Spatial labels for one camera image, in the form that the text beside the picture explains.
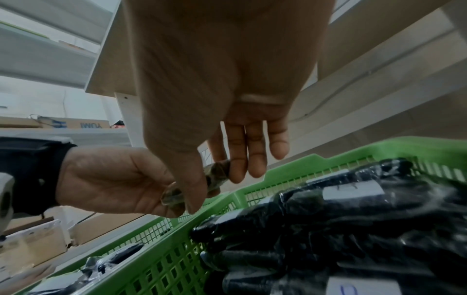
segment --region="black sleeve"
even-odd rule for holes
[[[14,213],[40,215],[58,206],[55,189],[60,167],[75,146],[57,140],[0,137],[0,172],[15,178]]]

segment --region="hand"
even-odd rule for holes
[[[144,140],[167,165],[188,212],[207,193],[197,147],[208,139],[231,180],[288,152],[287,113],[318,58],[334,0],[125,0]]]
[[[183,204],[161,204],[163,191],[173,181],[147,149],[74,147],[62,163],[55,194],[60,205],[83,210],[175,218],[185,211]]]

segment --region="green plastic basket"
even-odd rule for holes
[[[344,168],[353,168],[375,160],[405,157],[414,163],[414,174],[432,174],[461,182],[467,175],[467,141],[429,138],[390,139],[353,151],[322,158],[310,155],[268,171],[264,181],[234,193],[219,196],[194,216],[177,219],[173,226],[167,219],[154,222],[120,239],[118,247],[100,250],[103,255],[127,243],[148,241],[149,247],[121,265],[99,283],[83,290],[92,295],[198,295],[204,294],[207,272],[200,266],[203,246],[191,241],[188,232],[213,214],[246,208],[280,190]],[[84,261],[60,273],[78,269]]]

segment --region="small object in hand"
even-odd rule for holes
[[[227,180],[229,180],[230,160],[216,162],[204,167],[204,175],[206,175],[206,182],[208,184],[208,192],[220,188]],[[173,206],[184,203],[183,194],[174,182],[169,185],[161,198],[162,205]]]

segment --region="green crate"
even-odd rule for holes
[[[157,239],[121,268],[84,294],[92,295],[198,295],[203,293],[207,272],[199,262],[203,246],[188,232],[213,214],[246,208],[280,190],[344,168],[375,160],[405,157],[414,163],[414,174],[432,174],[465,182],[467,141],[406,137],[390,139],[353,151],[322,158],[310,155],[268,171],[260,183],[220,196],[168,234]]]

